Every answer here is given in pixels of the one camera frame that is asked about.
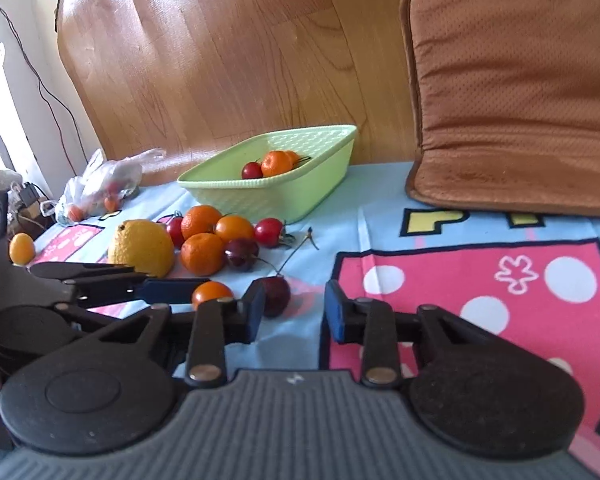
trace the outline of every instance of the screw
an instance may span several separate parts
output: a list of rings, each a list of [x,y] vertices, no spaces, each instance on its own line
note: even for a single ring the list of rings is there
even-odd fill
[[[206,383],[216,380],[220,377],[221,373],[222,370],[216,365],[196,365],[189,370],[189,377],[194,381],[203,381]]]
[[[393,383],[398,377],[391,368],[383,366],[370,368],[366,372],[366,380],[373,384],[389,384]]]

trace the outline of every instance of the basket rim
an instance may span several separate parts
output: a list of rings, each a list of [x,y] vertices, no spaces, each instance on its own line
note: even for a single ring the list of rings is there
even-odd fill
[[[276,175],[276,176],[268,176],[264,178],[253,178],[249,180],[242,179],[233,179],[233,180],[187,180],[186,177],[188,174],[195,172],[199,168],[204,165],[216,164],[220,159],[226,156],[227,153],[232,150],[238,150],[241,146],[245,144],[249,144],[250,142],[254,142],[255,139],[263,136],[268,136],[271,134],[288,134],[288,133],[297,133],[297,134],[308,134],[313,133],[317,130],[335,130],[335,129],[347,130],[346,135],[344,135],[340,140],[336,143],[332,144],[328,149],[324,150],[320,155],[312,158],[307,163],[303,164],[299,168],[295,168],[294,170],[287,171],[286,173]],[[329,124],[327,126],[308,126],[305,128],[292,128],[290,130],[276,130],[273,132],[266,132],[264,134],[259,134],[257,136],[250,137],[249,139],[245,139],[235,146],[231,146],[226,150],[222,150],[222,152],[217,153],[216,155],[208,158],[207,160],[197,164],[193,168],[189,168],[183,174],[181,174],[177,183],[185,188],[185,189],[258,189],[270,186],[276,186],[277,184],[284,184],[285,182],[290,182],[299,178],[313,168],[316,168],[320,164],[322,164],[325,160],[330,158],[344,146],[353,142],[358,133],[358,127],[355,124]]]

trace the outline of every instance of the brown seat pad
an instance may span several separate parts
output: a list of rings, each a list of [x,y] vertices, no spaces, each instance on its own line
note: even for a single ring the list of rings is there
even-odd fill
[[[600,0],[402,0],[409,195],[600,216]]]

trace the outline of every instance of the cherry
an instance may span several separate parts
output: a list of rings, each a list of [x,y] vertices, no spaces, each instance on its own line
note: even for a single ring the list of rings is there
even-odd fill
[[[285,232],[285,225],[277,218],[260,220],[254,228],[258,243],[267,248],[278,247],[280,244],[289,246],[296,241],[293,235]]]
[[[264,316],[268,318],[278,317],[283,313],[291,300],[291,288],[287,280],[277,275],[258,278],[255,281],[264,285],[266,296],[264,301]]]
[[[184,236],[182,235],[182,213],[176,211],[171,219],[167,222],[167,232],[173,241],[173,246],[177,249],[182,247]]]
[[[257,162],[247,162],[242,168],[242,179],[263,178],[262,169]]]
[[[229,267],[246,272],[256,263],[260,248],[251,238],[236,238],[224,247],[224,257]]]

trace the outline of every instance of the white logo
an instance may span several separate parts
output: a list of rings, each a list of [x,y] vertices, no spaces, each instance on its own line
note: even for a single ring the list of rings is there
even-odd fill
[[[538,279],[538,273],[531,270],[532,264],[531,258],[524,254],[518,256],[515,260],[511,256],[504,256],[498,264],[500,270],[493,277],[499,282],[509,283],[507,287],[509,293],[519,296],[528,291],[526,282]],[[517,271],[517,274],[522,274],[522,277],[514,277],[514,270]]]
[[[286,378],[286,382],[292,384],[293,386],[296,386],[296,384],[301,383],[302,381],[304,381],[304,377],[298,373]]]

